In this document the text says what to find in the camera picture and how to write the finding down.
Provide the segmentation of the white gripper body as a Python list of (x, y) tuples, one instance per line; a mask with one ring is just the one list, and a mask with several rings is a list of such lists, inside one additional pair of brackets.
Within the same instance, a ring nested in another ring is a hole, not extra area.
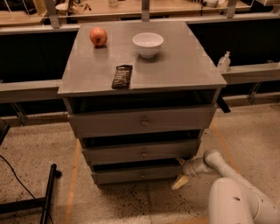
[(183, 173), (189, 177), (195, 177), (203, 173), (209, 173), (210, 171), (211, 168), (203, 157), (185, 161), (183, 164)]

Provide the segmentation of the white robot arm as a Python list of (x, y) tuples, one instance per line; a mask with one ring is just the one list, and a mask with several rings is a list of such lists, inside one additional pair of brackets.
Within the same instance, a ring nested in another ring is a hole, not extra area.
[(241, 174), (235, 171), (217, 150), (206, 150), (203, 157), (185, 161), (178, 158), (182, 172), (173, 190), (190, 177), (217, 172), (209, 191), (208, 224), (280, 224), (280, 208)]

